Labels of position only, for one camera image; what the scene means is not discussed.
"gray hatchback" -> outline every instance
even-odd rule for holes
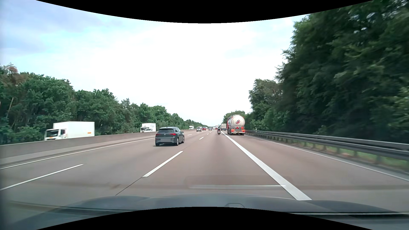
[[[178,127],[162,127],[155,136],[155,145],[184,143],[184,134]]]

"road surface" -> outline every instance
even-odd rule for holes
[[[0,192],[7,201],[54,206],[115,195],[233,192],[409,211],[409,175],[223,133],[188,131],[179,146],[157,147],[150,138],[0,167]],[[46,210],[6,211],[12,223]]]

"foliage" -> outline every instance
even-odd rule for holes
[[[276,80],[249,91],[246,129],[409,142],[409,4],[373,0],[294,24]]]
[[[42,140],[53,123],[65,121],[94,121],[96,135],[139,132],[146,122],[158,128],[205,126],[163,106],[119,102],[108,89],[75,91],[65,79],[19,73],[13,64],[0,66],[0,82],[0,144]]]

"white sky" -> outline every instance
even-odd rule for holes
[[[163,105],[206,125],[251,111],[248,90],[256,78],[274,78],[293,22],[304,17],[162,23],[32,0],[3,4],[2,65],[69,79],[75,90],[108,88],[119,101]]]

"white truck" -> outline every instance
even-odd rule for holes
[[[156,123],[142,123],[141,133],[156,132]]]
[[[44,140],[60,140],[95,136],[95,122],[59,122],[44,133]]]
[[[227,119],[227,134],[244,135],[244,118],[240,115],[231,115]]]

